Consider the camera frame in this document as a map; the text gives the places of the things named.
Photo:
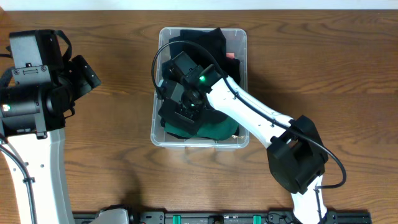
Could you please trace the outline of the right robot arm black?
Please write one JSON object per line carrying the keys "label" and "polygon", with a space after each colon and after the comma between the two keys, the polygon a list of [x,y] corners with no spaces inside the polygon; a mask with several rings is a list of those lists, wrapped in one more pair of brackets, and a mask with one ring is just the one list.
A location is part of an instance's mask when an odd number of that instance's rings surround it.
{"label": "right robot arm black", "polygon": [[162,67],[159,116],[168,133],[225,140],[244,127],[266,148],[271,175],[292,196],[294,217],[300,223],[325,220],[321,186],[328,155],[309,118],[274,111],[215,65],[203,68],[185,52]]}

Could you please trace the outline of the black cloth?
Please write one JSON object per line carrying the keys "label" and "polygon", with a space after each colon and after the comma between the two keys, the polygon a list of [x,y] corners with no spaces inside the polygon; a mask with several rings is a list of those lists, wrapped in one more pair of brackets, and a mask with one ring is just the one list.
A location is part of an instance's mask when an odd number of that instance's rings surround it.
{"label": "black cloth", "polygon": [[239,133],[239,124],[226,114],[215,110],[207,94],[212,86],[228,75],[237,83],[240,61],[226,57],[226,38],[221,29],[209,32],[181,30],[181,36],[170,39],[171,59],[161,65],[162,80],[170,79],[195,89],[204,101],[203,123],[167,123],[161,118],[165,131],[180,139],[209,138],[225,140]]}

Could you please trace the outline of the pink garment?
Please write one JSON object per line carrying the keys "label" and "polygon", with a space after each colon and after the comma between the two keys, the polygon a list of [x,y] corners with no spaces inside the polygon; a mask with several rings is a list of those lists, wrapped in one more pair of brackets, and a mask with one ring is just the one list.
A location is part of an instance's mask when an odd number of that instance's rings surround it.
{"label": "pink garment", "polygon": [[227,58],[230,58],[230,59],[235,59],[236,57],[235,57],[235,54],[233,53],[233,52],[227,52],[226,53],[226,57]]}

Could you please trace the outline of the clear plastic storage bin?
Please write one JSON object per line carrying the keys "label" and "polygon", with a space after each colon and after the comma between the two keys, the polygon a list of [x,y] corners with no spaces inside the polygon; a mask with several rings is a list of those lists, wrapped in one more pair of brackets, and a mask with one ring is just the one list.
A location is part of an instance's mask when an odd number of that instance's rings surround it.
{"label": "clear plastic storage bin", "polygon": [[[170,42],[174,37],[181,36],[181,30],[196,30],[202,32],[209,32],[215,29],[200,28],[200,27],[164,27],[159,32],[159,48],[164,44]],[[248,70],[247,70],[247,35],[244,30],[238,28],[221,28],[221,31],[226,38],[226,53],[234,53],[234,58],[240,61],[239,75],[241,81],[239,86],[248,91]],[[158,83],[162,79],[162,71],[160,71],[161,64],[171,59],[170,50],[164,49],[159,55],[156,66],[155,80]],[[246,147],[250,142],[250,132],[239,125],[239,135],[237,137],[230,137],[224,141],[215,141],[206,138],[190,138],[179,139],[168,134],[161,126],[161,117],[158,115],[158,110],[162,105],[162,101],[157,98],[154,93],[154,105],[152,112],[152,126],[150,139],[152,143],[159,147],[167,149],[185,149],[187,147],[213,147],[217,150],[233,151]]]}

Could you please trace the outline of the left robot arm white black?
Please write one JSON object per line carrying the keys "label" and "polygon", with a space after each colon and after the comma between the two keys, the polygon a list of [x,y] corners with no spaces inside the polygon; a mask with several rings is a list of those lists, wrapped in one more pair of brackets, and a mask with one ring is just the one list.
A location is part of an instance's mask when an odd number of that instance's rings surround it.
{"label": "left robot arm white black", "polygon": [[14,61],[1,77],[1,153],[6,158],[22,223],[127,223],[127,210],[72,213],[65,177],[67,118],[76,100],[100,85],[86,60],[61,52],[60,30],[9,35]]}

